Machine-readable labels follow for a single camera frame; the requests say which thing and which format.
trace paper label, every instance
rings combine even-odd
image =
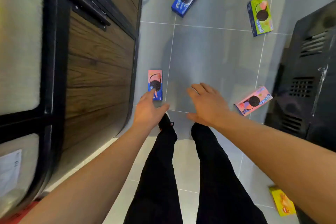
[[[18,183],[21,154],[20,149],[0,157],[0,197],[14,189]]]

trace hand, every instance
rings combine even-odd
[[[150,131],[160,122],[165,112],[168,111],[169,104],[163,104],[160,108],[154,107],[153,96],[155,92],[156,90],[152,89],[141,97],[135,109],[132,126],[146,128]]]
[[[228,104],[223,99],[218,90],[201,82],[192,84],[187,89],[197,113],[188,113],[187,117],[194,122],[208,127],[220,125],[231,113]]]

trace forearm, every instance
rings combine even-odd
[[[20,224],[102,223],[149,132],[146,126],[132,127],[53,190]]]
[[[334,219],[334,152],[236,113],[231,113],[225,123],[215,128],[312,218],[319,223],[330,223]]]

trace yellow box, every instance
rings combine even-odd
[[[275,206],[280,216],[287,216],[296,214],[293,202],[286,196],[286,194],[277,186],[269,187],[269,191],[275,202]]]

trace tile floor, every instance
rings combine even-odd
[[[170,104],[168,112],[179,137],[173,166],[183,222],[194,224],[200,171],[195,144],[187,139],[192,122],[187,120],[186,113],[194,111],[194,107],[186,88],[192,83],[209,83],[221,92],[232,108],[234,101],[258,86],[266,86],[272,91],[279,61],[284,48],[289,46],[295,22],[333,0],[269,0],[275,29],[255,38],[246,11],[250,0],[197,0],[183,19],[171,12],[173,1],[143,0],[134,105],[147,91],[148,70],[162,69],[164,101]],[[249,118],[263,123],[266,113],[267,105]],[[133,117],[119,136],[132,121]],[[153,129],[146,139],[104,224],[123,223],[158,132],[158,128]],[[298,224],[296,216],[280,217],[275,210],[267,188],[273,182],[228,139],[217,131],[214,133],[228,154],[236,175],[268,223]],[[97,150],[67,176],[115,140]]]

